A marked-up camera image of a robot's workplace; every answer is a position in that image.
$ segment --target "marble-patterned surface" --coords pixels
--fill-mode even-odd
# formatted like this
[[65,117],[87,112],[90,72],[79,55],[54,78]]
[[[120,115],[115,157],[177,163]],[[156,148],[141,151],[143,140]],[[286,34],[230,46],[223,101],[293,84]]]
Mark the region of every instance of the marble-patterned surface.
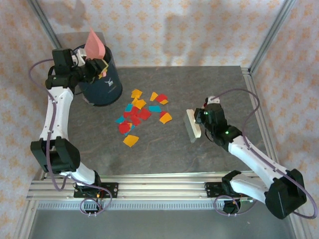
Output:
[[[122,96],[107,107],[93,107],[75,96],[69,116],[69,140],[81,153],[82,162],[100,175],[182,173],[249,170],[239,159],[210,142],[204,135],[190,143],[184,126],[186,109],[201,107],[207,96],[232,88],[246,88],[239,66],[150,67],[118,69]],[[163,125],[154,113],[132,131],[140,137],[132,148],[122,143],[115,120],[132,101],[131,91],[143,91],[146,106],[151,93],[163,93],[169,103],[161,106],[173,120]],[[228,123],[241,128],[252,110],[247,93],[232,92],[221,98]],[[248,123],[247,135],[263,152],[265,146],[256,121]]]

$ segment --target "trash bin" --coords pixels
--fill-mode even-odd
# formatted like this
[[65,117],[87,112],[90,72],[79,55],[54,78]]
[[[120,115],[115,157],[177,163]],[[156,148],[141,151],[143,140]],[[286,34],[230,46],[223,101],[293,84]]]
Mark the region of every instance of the trash bin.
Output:
[[104,60],[109,64],[106,76],[94,83],[80,82],[79,87],[84,100],[94,106],[107,106],[114,103],[122,94],[122,84],[115,67],[111,50],[105,46]]

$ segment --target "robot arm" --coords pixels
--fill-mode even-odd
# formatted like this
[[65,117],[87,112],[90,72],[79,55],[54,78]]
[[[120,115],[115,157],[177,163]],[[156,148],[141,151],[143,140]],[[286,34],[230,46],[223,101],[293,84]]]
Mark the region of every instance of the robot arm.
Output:
[[54,174],[73,177],[90,185],[100,183],[98,174],[80,162],[80,153],[68,140],[68,117],[75,87],[79,82],[93,82],[107,70],[108,64],[101,59],[84,60],[80,49],[72,56],[71,49],[52,51],[55,75],[49,74],[46,88],[53,96],[48,97],[45,124],[39,141],[31,143],[31,151],[42,169],[48,172],[45,147],[51,120],[54,119],[50,137],[50,163]]
[[[286,173],[304,187],[302,174],[296,169],[287,170],[266,156],[250,141],[245,142],[242,132],[227,124],[219,99],[213,101],[211,99],[213,97],[206,99],[203,109],[195,110],[195,123],[203,125],[214,143],[243,161],[261,179],[261,181],[252,179],[239,171],[232,171],[222,178],[225,194],[232,196],[235,193],[242,193],[253,197],[266,204],[269,211],[279,219],[285,218],[304,204],[307,200],[305,193],[278,171]],[[267,163],[258,158],[252,150],[262,156]]]

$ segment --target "dark blue bucket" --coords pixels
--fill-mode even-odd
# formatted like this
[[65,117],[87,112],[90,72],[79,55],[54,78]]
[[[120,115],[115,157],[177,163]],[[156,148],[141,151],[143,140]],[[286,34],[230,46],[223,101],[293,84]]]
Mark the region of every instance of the dark blue bucket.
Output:
[[94,106],[107,106],[114,103],[122,94],[122,84],[116,70],[111,50],[105,46],[104,60],[109,64],[106,76],[93,84],[80,82],[79,87],[86,101]]

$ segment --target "yellow paper scrap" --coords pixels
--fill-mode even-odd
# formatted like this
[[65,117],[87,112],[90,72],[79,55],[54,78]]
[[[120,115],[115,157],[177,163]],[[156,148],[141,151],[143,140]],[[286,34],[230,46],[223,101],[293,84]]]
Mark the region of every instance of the yellow paper scrap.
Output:
[[134,105],[136,103],[136,101],[138,101],[138,98],[134,98],[134,100],[132,101],[132,104]]
[[137,98],[139,99],[142,95],[142,91],[139,91],[138,89],[135,89],[132,91],[131,98]]
[[163,115],[161,118],[160,118],[160,121],[163,123],[163,124],[166,124],[167,122],[171,121],[172,120],[172,117],[170,116],[169,113],[166,113],[165,115]]
[[144,107],[144,105],[146,105],[145,100],[138,100],[135,102],[134,106],[136,106],[137,108],[141,109]]
[[158,94],[156,94],[155,92],[153,92],[152,95],[151,95],[150,101],[154,101],[157,96],[158,96]]
[[126,144],[128,147],[132,147],[138,140],[139,140],[139,137],[129,134],[123,140],[123,143]]
[[161,101],[160,103],[161,103],[162,105],[165,105],[165,104],[168,103],[168,100],[163,100],[163,101]]

